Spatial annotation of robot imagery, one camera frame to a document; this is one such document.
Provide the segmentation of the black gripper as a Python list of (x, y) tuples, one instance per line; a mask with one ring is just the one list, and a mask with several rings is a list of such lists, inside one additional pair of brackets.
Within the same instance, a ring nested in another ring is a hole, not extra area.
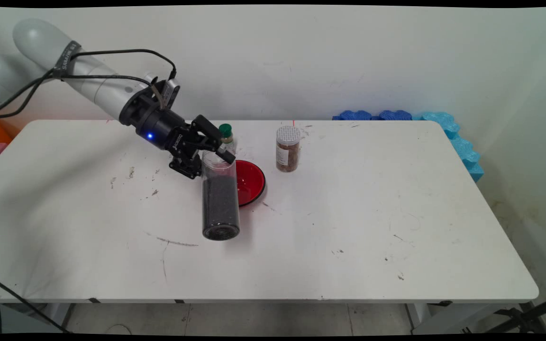
[(122, 125), (132, 126), (135, 133), (160, 150), (169, 151), (169, 168), (195, 179), (201, 176), (202, 162), (199, 151), (214, 153), (227, 164), (236, 157), (222, 146), (222, 133), (203, 115), (191, 122), (161, 107), (152, 90), (141, 90), (123, 107), (119, 115)]

